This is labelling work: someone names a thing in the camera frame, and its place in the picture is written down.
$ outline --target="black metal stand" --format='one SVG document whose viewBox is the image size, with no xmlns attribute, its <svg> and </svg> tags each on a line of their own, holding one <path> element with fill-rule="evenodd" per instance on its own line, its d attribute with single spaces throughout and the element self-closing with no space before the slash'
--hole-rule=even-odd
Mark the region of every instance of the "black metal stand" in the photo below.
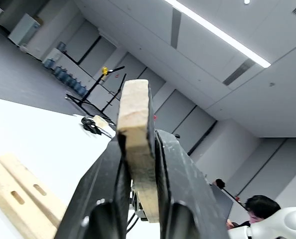
<svg viewBox="0 0 296 239">
<path fill-rule="evenodd" d="M 111 73 L 113 72 L 116 72 L 116 71 L 120 71 L 122 69 L 124 69 L 125 67 L 122 66 L 122 67 L 119 67 L 119 68 L 116 68 L 114 70 L 109 70 L 106 74 L 106 76 L 110 75 Z M 94 90 L 94 88 L 100 83 L 100 81 L 102 80 L 102 78 L 105 76 L 105 74 L 102 74 L 101 77 L 98 78 L 98 80 L 95 82 L 95 84 L 92 86 L 92 88 L 87 92 L 87 94 L 82 98 L 82 99 L 79 99 L 77 97 L 74 97 L 70 94 L 66 94 L 66 99 L 71 99 L 79 108 L 81 108 L 86 114 L 88 114 L 89 116 L 94 116 L 93 114 L 89 113 L 84 107 L 83 107 L 83 104 L 87 104 L 87 105 L 90 105 L 92 107 L 94 107 L 96 110 L 98 110 L 101 114 L 104 115 L 104 119 L 106 120 L 110 120 L 109 117 L 107 117 L 107 115 L 105 115 L 103 113 L 104 110 L 100 110 L 99 108 L 97 108 L 94 104 L 90 103 L 89 101 L 87 101 L 87 98 L 89 97 L 89 95 L 91 94 L 91 92 Z"/>
<path fill-rule="evenodd" d="M 124 83 L 124 81 L 125 81 L 126 75 L 127 75 L 127 74 L 124 75 L 123 80 L 122 80 L 122 82 L 121 82 L 121 84 L 120 84 L 120 86 L 119 86 L 117 92 L 116 92 L 116 93 L 114 94 L 114 96 L 110 99 L 110 101 L 107 101 L 107 104 L 105 105 L 105 107 L 103 107 L 103 109 L 100 111 L 100 113 L 103 114 L 103 113 L 104 113 L 104 110 L 105 110 L 108 106 L 111 106 L 111 102 L 113 102 L 113 100 L 117 97 L 117 95 L 119 94 L 119 92 L 122 90 L 123 83 Z"/>
</svg>

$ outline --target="wire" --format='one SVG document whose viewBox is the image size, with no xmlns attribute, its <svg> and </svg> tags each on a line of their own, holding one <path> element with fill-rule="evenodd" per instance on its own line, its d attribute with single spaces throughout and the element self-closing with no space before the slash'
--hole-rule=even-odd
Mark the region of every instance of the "wire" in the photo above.
<svg viewBox="0 0 296 239">
<path fill-rule="evenodd" d="M 127 232 L 126 233 L 128 233 L 131 229 L 133 229 L 133 227 L 135 226 L 135 224 L 137 223 L 138 220 L 139 220 L 139 217 L 137 217 L 137 219 L 135 220 L 134 224 L 132 224 L 132 226 L 129 229 L 127 229 Z"/>
<path fill-rule="evenodd" d="M 127 222 L 127 226 L 132 222 L 132 219 L 134 219 L 135 215 L 136 215 L 136 213 L 134 213 L 132 215 L 132 217 L 129 219 L 129 221 Z"/>
</svg>

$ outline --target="wooden block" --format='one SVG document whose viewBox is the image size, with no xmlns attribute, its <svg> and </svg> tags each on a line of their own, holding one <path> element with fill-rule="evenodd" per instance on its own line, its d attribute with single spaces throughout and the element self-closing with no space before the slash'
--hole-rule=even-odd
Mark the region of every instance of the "wooden block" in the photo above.
<svg viewBox="0 0 296 239">
<path fill-rule="evenodd" d="M 1 156 L 0 163 L 12 175 L 53 225 L 58 227 L 67 207 L 27 168 L 25 168 L 14 155 L 7 154 Z"/>
<path fill-rule="evenodd" d="M 147 80 L 126 81 L 117 123 L 119 144 L 126 152 L 135 191 L 150 223 L 159 221 L 155 177 L 154 127 Z"/>
<path fill-rule="evenodd" d="M 0 208 L 25 239 L 53 239 L 56 227 L 0 164 Z"/>
<path fill-rule="evenodd" d="M 96 126 L 98 126 L 99 128 L 108 126 L 108 122 L 103 118 L 101 118 L 100 116 L 94 116 L 93 120 L 96 123 Z"/>
</svg>

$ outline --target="screw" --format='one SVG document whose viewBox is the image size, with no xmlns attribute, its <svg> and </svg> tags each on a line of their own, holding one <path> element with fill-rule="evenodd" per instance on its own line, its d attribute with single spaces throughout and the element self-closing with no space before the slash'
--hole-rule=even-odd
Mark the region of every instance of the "screw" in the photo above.
<svg viewBox="0 0 296 239">
<path fill-rule="evenodd" d="M 81 226 L 82 226 L 82 227 L 86 227 L 86 226 L 88 226 L 88 224 L 89 224 L 89 216 L 86 216 L 86 217 L 83 219 L 83 221 L 82 221 L 82 223 L 81 223 Z"/>
</svg>

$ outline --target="black handle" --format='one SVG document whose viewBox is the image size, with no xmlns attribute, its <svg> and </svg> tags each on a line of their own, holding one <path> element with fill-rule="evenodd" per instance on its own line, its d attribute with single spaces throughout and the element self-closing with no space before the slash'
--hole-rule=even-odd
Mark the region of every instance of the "black handle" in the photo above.
<svg viewBox="0 0 296 239">
<path fill-rule="evenodd" d="M 125 66 L 118 67 L 118 68 L 114 69 L 111 73 L 113 73 L 115 71 L 123 70 L 124 68 L 125 68 Z"/>
</svg>

